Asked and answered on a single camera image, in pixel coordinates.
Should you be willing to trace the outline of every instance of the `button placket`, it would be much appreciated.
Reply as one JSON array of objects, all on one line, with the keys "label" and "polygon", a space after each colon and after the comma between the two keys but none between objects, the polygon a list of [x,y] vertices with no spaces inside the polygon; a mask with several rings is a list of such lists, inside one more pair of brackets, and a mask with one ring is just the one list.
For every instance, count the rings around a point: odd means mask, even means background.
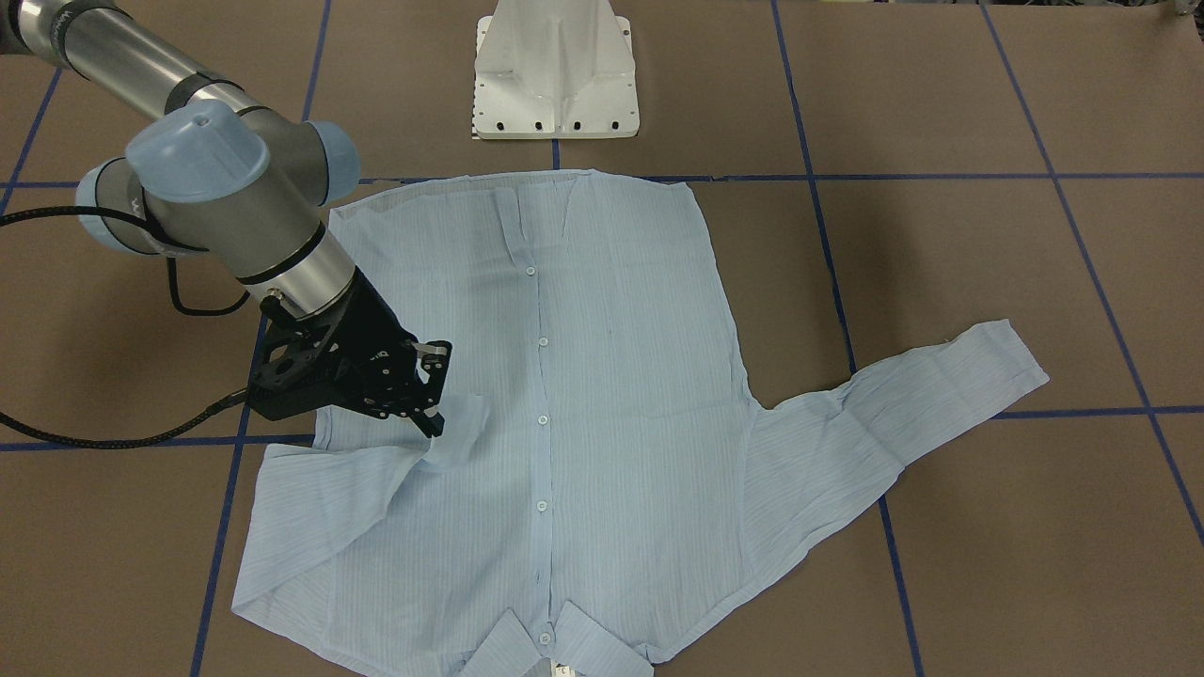
[{"label": "button placket", "polygon": [[[538,218],[538,211],[524,211],[520,208],[520,193],[510,189],[504,196],[497,198],[498,214],[502,219],[502,228],[506,235],[506,243],[510,249],[510,259],[518,269],[523,281],[523,294],[527,298],[529,324],[532,334],[529,336],[545,337],[544,304],[541,296],[541,278],[545,276],[543,267],[535,257],[535,242],[541,230],[531,228],[532,224],[524,223],[525,219]],[[547,498],[551,496],[551,411],[548,402],[548,392],[544,382],[547,364],[541,357],[543,351],[535,349],[535,354],[529,360],[527,378],[531,393],[531,420],[533,425],[531,449],[531,504],[536,510],[531,513],[531,581],[532,581],[532,617],[529,628],[539,629],[536,636],[536,648],[541,654],[548,655],[550,644],[555,636],[550,624],[551,613],[551,514],[548,513]]]}]

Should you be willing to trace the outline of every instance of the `blue tape line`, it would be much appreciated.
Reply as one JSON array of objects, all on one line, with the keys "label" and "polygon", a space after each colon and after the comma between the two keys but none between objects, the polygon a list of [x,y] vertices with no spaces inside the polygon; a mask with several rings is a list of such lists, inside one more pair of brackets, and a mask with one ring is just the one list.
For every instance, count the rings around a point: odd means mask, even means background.
[{"label": "blue tape line", "polygon": [[1153,413],[1158,416],[1180,413],[1204,413],[1204,405],[1185,405],[1179,407],[1153,407]]},{"label": "blue tape line", "polygon": [[78,181],[18,181],[13,188],[76,188]]},{"label": "blue tape line", "polygon": [[[553,152],[553,169],[561,169],[559,151]],[[1165,178],[1204,178],[1204,172],[1140,172],[1140,173],[1060,173],[1058,178],[1069,179],[1165,179]],[[1007,181],[1007,179],[1047,179],[1049,173],[816,173],[815,181]],[[421,183],[424,181],[442,181],[452,177],[447,176],[370,176],[360,179],[360,186],[373,183]],[[744,183],[744,182],[804,182],[805,173],[732,173],[725,176],[710,176],[703,173],[667,173],[636,176],[644,181],[655,183]],[[76,188],[78,181],[18,181],[16,183],[0,182],[0,189],[12,187],[20,188]]]},{"label": "blue tape line", "polygon": [[[225,447],[229,445],[309,445],[313,435],[226,435],[222,437],[173,437],[158,445],[137,447],[140,449],[167,449],[172,447]],[[79,447],[55,445],[53,442],[0,442],[4,452],[60,452],[77,451]]]},{"label": "blue tape line", "polygon": [[[252,355],[252,365],[247,370],[247,381],[254,373],[255,355],[259,355],[264,345],[264,335],[267,332],[267,318],[259,318],[259,331],[255,335],[255,352]],[[205,585],[205,604],[201,606],[201,619],[196,625],[196,644],[193,648],[193,665],[189,677],[200,677],[201,663],[205,660],[205,643],[209,637],[209,619],[213,617],[213,600],[218,590],[218,576],[222,573],[222,558],[225,554],[225,538],[230,530],[230,512],[234,508],[234,494],[238,485],[238,471],[242,467],[242,449],[247,436],[247,426],[250,425],[250,406],[242,406],[242,416],[238,418],[238,441],[234,446],[230,455],[230,473],[226,476],[226,490],[222,499],[222,517],[218,519],[218,534],[213,542],[213,559],[209,560],[209,579]]]},{"label": "blue tape line", "polygon": [[790,105],[793,108],[795,126],[798,130],[798,146],[803,152],[803,167],[807,170],[807,186],[811,193],[811,206],[815,208],[815,225],[820,231],[824,264],[828,269],[828,278],[832,282],[832,300],[836,302],[837,319],[840,320],[840,331],[844,334],[844,349],[849,357],[849,373],[856,373],[857,358],[852,349],[852,337],[849,334],[849,322],[844,313],[844,301],[840,299],[840,283],[837,281],[836,261],[832,258],[832,246],[828,242],[827,224],[824,220],[824,207],[820,205],[819,186],[815,183],[811,149],[807,143],[807,131],[803,129],[803,113],[798,105],[798,94],[795,92],[795,72],[790,66],[790,54],[786,52],[786,37],[781,31],[781,14],[778,11],[778,0],[771,0],[769,7],[773,10],[773,27],[778,33],[778,49],[781,52],[781,65],[786,71],[786,88],[790,90]]},{"label": "blue tape line", "polygon": [[[309,86],[306,90],[305,108],[301,118],[308,119],[313,107],[313,95],[318,88],[318,72],[321,70],[321,57],[326,45],[326,29],[330,25],[330,11],[332,0],[325,0],[321,8],[321,24],[318,27],[318,45],[314,48],[313,67],[309,70]],[[264,335],[267,330],[267,318],[259,318],[259,332],[255,336],[255,348],[252,353],[252,364],[247,370],[247,381],[250,381],[255,369],[255,359],[260,347],[264,345]],[[247,426],[250,423],[250,407],[243,405],[242,418],[238,420],[238,437],[246,437]],[[213,543],[213,560],[209,564],[209,579],[205,587],[205,605],[201,607],[201,619],[196,626],[196,646],[193,649],[193,665],[189,677],[200,677],[201,663],[205,660],[205,643],[209,635],[209,619],[213,617],[213,599],[217,596],[218,576],[222,571],[222,557],[225,553],[225,538],[230,530],[230,511],[234,507],[235,488],[238,484],[238,470],[242,466],[243,442],[240,441],[234,447],[230,458],[230,475],[226,479],[225,498],[222,502],[222,518],[218,522],[218,534]]]},{"label": "blue tape line", "polygon": [[[769,7],[773,10],[773,25],[778,34],[778,49],[781,52],[781,65],[786,71],[786,87],[790,92],[790,105],[795,113],[795,126],[798,130],[798,146],[803,152],[803,166],[807,170],[807,187],[811,193],[811,206],[815,208],[815,225],[820,232],[820,245],[824,248],[824,263],[827,265],[828,276],[832,279],[832,300],[836,304],[837,318],[840,320],[840,330],[844,332],[844,347],[849,357],[849,372],[856,373],[857,358],[852,349],[852,337],[849,332],[849,323],[844,312],[844,301],[840,299],[840,283],[837,278],[836,261],[832,258],[832,247],[828,242],[827,226],[824,222],[824,208],[820,205],[819,184],[815,181],[815,167],[811,164],[811,151],[807,143],[807,131],[803,128],[802,107],[798,105],[798,94],[795,92],[795,73],[790,66],[790,54],[786,49],[786,37],[781,30],[781,13],[778,10],[778,0],[771,0]],[[903,579],[903,565],[899,561],[898,548],[895,543],[895,530],[891,528],[890,510],[886,505],[886,496],[878,501],[878,507],[883,514],[883,531],[886,537],[886,548],[891,555],[891,569],[895,573],[895,584],[899,595],[899,608],[903,612],[903,626],[907,630],[908,646],[911,648],[911,666],[916,677],[923,677],[923,661],[920,657],[920,640],[915,634],[915,623],[911,618],[911,602],[907,595],[907,583]]]},{"label": "blue tape line", "polygon": [[445,181],[447,176],[368,176],[360,179],[360,186],[372,186],[373,183],[399,183],[412,184],[427,181]]},{"label": "blue tape line", "polygon": [[301,119],[309,119],[313,110],[313,95],[318,92],[318,72],[321,71],[321,54],[326,49],[326,29],[330,27],[330,10],[334,0],[326,0],[321,5],[321,24],[318,27],[318,45],[313,51],[313,66],[309,69],[309,86],[305,93],[305,106],[301,108]]},{"label": "blue tape line", "polygon": [[1079,231],[1079,223],[1075,220],[1074,212],[1070,210],[1070,202],[1066,196],[1066,192],[1062,189],[1062,182],[1060,181],[1057,172],[1054,171],[1054,161],[1050,159],[1049,151],[1045,148],[1045,142],[1041,140],[1040,131],[1037,130],[1037,120],[1033,118],[1033,112],[1028,107],[1025,93],[1020,89],[1020,81],[1016,78],[1016,73],[1011,69],[1011,61],[1008,59],[1008,53],[1003,48],[1003,41],[999,39],[999,33],[995,28],[995,22],[991,20],[991,12],[987,11],[986,5],[980,5],[979,8],[982,11],[982,18],[986,19],[986,25],[991,31],[991,39],[995,41],[996,49],[999,51],[999,58],[1003,60],[1003,67],[1008,72],[1008,78],[1011,81],[1011,87],[1016,92],[1016,98],[1020,100],[1020,107],[1025,112],[1025,119],[1028,120],[1028,128],[1032,130],[1033,139],[1037,141],[1037,149],[1040,151],[1041,159],[1045,161],[1045,167],[1049,170],[1049,178],[1054,182],[1054,189],[1057,192],[1058,201],[1062,202],[1062,211],[1066,213],[1067,222],[1070,224],[1070,231],[1074,234],[1074,241],[1079,246],[1079,253],[1082,255],[1082,263],[1087,267],[1087,275],[1091,277],[1091,283],[1096,287],[1096,294],[1099,296],[1099,302],[1104,307],[1104,314],[1108,316],[1108,324],[1111,326],[1112,335],[1116,337],[1116,343],[1120,346],[1121,355],[1125,358],[1125,365],[1128,367],[1129,375],[1133,377],[1133,385],[1137,387],[1138,396],[1141,399],[1144,411],[1150,418],[1150,425],[1153,428],[1153,435],[1158,440],[1158,446],[1162,447],[1162,455],[1167,460],[1167,466],[1170,469],[1170,475],[1175,481],[1175,485],[1179,488],[1179,496],[1184,501],[1184,507],[1187,508],[1187,517],[1191,519],[1192,526],[1196,528],[1196,536],[1199,538],[1200,544],[1204,546],[1204,524],[1200,523],[1200,516],[1196,511],[1196,505],[1192,502],[1191,494],[1187,491],[1187,484],[1184,482],[1184,476],[1179,471],[1179,464],[1175,463],[1175,457],[1170,452],[1167,437],[1162,432],[1162,425],[1158,423],[1158,416],[1150,402],[1150,395],[1145,390],[1145,384],[1141,383],[1141,375],[1138,373],[1137,363],[1133,360],[1132,353],[1129,353],[1128,343],[1125,341],[1125,335],[1121,332],[1120,322],[1116,320],[1116,314],[1112,312],[1112,305],[1109,302],[1108,294],[1104,292],[1104,284],[1099,279],[1099,275],[1096,272],[1096,266],[1091,260],[1091,253],[1087,251],[1087,243],[1082,239],[1082,234]]},{"label": "blue tape line", "polygon": [[1204,178],[1204,171],[1164,172],[1070,172],[1058,173],[1058,178]]},{"label": "blue tape line", "polygon": [[1047,173],[820,173],[815,181],[974,181],[974,179],[1046,179]]},{"label": "blue tape line", "polygon": [[13,165],[12,173],[8,176],[8,184],[4,189],[4,195],[0,196],[0,214],[8,210],[12,192],[17,188],[17,179],[20,178],[20,171],[25,169],[25,161],[29,160],[29,152],[34,148],[34,140],[37,139],[37,130],[42,126],[42,119],[46,118],[46,110],[51,105],[54,90],[59,87],[60,77],[63,77],[63,71],[55,70],[54,75],[51,76],[51,83],[46,87],[42,102],[37,106],[37,114],[34,116],[34,122],[29,125],[29,134],[25,135],[25,145],[20,147],[20,155],[17,157],[17,164]]},{"label": "blue tape line", "polygon": [[907,643],[911,649],[911,667],[916,677],[923,677],[923,659],[920,657],[920,638],[915,635],[915,624],[911,622],[911,601],[907,595],[907,583],[903,581],[903,563],[899,561],[898,546],[895,542],[895,526],[891,524],[891,508],[886,505],[886,496],[878,499],[878,513],[883,518],[883,531],[886,532],[886,549],[891,555],[891,569],[895,571],[895,587],[899,595],[899,606],[903,610],[903,624],[907,626]]},{"label": "blue tape line", "polygon": [[1092,418],[1104,416],[1145,416],[1144,407],[1114,407],[1099,410],[1044,410],[1044,411],[1005,411],[991,418],[993,420],[1031,420],[1040,418]]},{"label": "blue tape line", "polygon": [[[1146,416],[1149,412],[1143,407],[1111,407],[1091,410],[1032,410],[1013,411],[995,414],[992,420],[1039,420],[1046,418],[1106,418],[1121,416]],[[1181,416],[1204,413],[1204,405],[1176,405],[1168,407],[1153,407],[1153,413],[1158,416]],[[312,434],[291,435],[228,435],[224,437],[175,437],[165,440],[158,445],[141,447],[143,449],[163,449],[172,447],[224,447],[228,445],[312,445]],[[75,451],[78,447],[66,447],[53,442],[0,442],[0,453],[4,452],[58,452]]]}]

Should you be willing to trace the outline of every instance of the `white metal mount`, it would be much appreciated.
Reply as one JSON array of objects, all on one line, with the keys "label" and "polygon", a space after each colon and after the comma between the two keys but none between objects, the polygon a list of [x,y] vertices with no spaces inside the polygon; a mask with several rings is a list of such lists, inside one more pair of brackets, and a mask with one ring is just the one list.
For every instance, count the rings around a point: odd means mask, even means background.
[{"label": "white metal mount", "polygon": [[631,22],[608,0],[500,0],[477,24],[479,139],[620,139],[639,131]]}]

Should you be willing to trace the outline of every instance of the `blue joint cap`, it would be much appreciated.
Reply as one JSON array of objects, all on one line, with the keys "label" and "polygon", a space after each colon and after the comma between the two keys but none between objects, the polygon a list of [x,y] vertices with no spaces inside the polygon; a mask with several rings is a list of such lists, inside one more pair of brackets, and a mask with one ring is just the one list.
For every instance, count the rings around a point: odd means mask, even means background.
[{"label": "blue joint cap", "polygon": [[189,104],[143,129],[125,147],[142,187],[169,202],[208,202],[250,186],[267,170],[267,143],[220,101]]},{"label": "blue joint cap", "polygon": [[[105,160],[100,166],[83,175],[83,178],[79,179],[79,186],[76,188],[76,205],[81,207],[98,206],[96,183],[100,181],[100,172],[105,171],[105,167],[117,160],[118,158]],[[98,242],[110,249],[124,252],[126,254],[142,254],[142,252],[131,249],[123,245],[122,241],[113,235],[113,231],[108,229],[108,225],[105,224],[105,219],[102,217],[98,217],[95,214],[81,214],[79,223],[83,224],[83,229],[87,230],[89,235],[95,237]]]},{"label": "blue joint cap", "polygon": [[360,184],[360,153],[352,137],[332,122],[308,122],[326,152],[326,199],[323,205],[346,198]]}]

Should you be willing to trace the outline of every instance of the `light blue shirt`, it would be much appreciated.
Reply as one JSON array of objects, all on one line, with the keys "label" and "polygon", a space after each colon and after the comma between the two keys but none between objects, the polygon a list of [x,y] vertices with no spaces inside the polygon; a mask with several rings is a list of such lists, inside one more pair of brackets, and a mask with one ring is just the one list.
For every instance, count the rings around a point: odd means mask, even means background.
[{"label": "light blue shirt", "polygon": [[686,186],[423,183],[331,232],[455,346],[430,442],[325,410],[260,470],[234,610],[372,676],[649,676],[1047,377],[1007,322],[762,408]]}]

